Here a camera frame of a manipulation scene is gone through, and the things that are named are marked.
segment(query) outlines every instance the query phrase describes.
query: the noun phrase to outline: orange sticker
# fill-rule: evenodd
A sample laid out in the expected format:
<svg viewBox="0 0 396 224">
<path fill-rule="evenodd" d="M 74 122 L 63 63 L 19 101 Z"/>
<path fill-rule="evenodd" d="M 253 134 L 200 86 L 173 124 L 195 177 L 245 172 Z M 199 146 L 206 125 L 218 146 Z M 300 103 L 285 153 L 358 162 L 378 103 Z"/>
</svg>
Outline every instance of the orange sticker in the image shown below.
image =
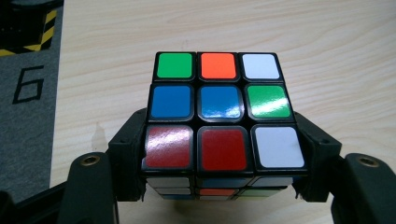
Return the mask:
<svg viewBox="0 0 396 224">
<path fill-rule="evenodd" d="M 231 53 L 203 53 L 202 77 L 208 79 L 236 78 L 235 61 Z"/>
</svg>

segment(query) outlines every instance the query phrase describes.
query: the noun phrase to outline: rubik's cube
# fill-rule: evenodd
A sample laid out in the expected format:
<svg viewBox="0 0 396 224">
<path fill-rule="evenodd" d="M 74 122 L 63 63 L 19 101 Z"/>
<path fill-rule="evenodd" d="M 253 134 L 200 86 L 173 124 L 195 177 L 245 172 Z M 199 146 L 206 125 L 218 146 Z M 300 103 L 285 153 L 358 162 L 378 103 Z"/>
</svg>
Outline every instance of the rubik's cube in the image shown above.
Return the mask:
<svg viewBox="0 0 396 224">
<path fill-rule="evenodd" d="M 278 58 L 158 52 L 141 174 L 163 198 L 273 195 L 307 174 Z"/>
</svg>

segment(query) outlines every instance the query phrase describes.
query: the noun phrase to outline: gray carpet mat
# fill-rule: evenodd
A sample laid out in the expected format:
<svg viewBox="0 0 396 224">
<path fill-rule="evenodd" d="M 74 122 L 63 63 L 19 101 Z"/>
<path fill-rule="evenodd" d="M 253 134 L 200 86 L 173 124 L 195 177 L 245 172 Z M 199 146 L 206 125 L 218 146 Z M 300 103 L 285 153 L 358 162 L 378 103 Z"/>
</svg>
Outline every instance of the gray carpet mat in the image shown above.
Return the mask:
<svg viewBox="0 0 396 224">
<path fill-rule="evenodd" d="M 49 49 L 0 57 L 0 190 L 20 202 L 50 186 L 63 9 Z"/>
</svg>

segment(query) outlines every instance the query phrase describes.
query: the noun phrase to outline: green sticker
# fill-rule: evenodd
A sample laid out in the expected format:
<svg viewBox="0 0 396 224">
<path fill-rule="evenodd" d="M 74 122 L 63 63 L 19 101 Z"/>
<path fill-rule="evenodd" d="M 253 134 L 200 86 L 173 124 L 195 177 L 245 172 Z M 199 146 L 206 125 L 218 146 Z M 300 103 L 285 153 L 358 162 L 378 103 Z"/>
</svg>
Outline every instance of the green sticker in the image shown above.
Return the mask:
<svg viewBox="0 0 396 224">
<path fill-rule="evenodd" d="M 189 53 L 162 53 L 157 76 L 161 78 L 189 78 L 192 76 L 192 58 Z"/>
<path fill-rule="evenodd" d="M 249 86 L 247 95 L 256 118 L 288 118 L 289 100 L 280 86 Z"/>
</svg>

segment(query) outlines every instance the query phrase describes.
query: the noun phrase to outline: black object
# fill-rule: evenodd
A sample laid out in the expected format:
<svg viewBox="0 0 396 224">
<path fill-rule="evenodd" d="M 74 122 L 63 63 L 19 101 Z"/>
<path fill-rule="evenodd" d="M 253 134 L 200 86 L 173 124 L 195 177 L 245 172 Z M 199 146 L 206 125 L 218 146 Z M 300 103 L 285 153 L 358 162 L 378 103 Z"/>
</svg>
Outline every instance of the black object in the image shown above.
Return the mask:
<svg viewBox="0 0 396 224">
<path fill-rule="evenodd" d="M 146 190 L 139 175 L 145 116 L 146 109 L 136 111 L 106 154 L 77 158 L 66 184 L 18 204 L 0 192 L 0 223 L 118 223 L 116 199 L 135 202 Z M 391 169 L 362 154 L 341 158 L 341 143 L 302 115 L 295 117 L 309 173 L 293 184 L 297 194 L 308 202 L 325 202 L 331 192 L 336 224 L 396 220 L 396 175 Z"/>
<path fill-rule="evenodd" d="M 146 108 L 132 114 L 108 143 L 113 188 L 119 202 L 136 202 L 146 192 L 146 181 L 139 175 Z"/>
<path fill-rule="evenodd" d="M 14 49 L 41 43 L 47 13 L 64 0 L 40 5 L 16 5 L 0 0 L 0 49 Z"/>
</svg>

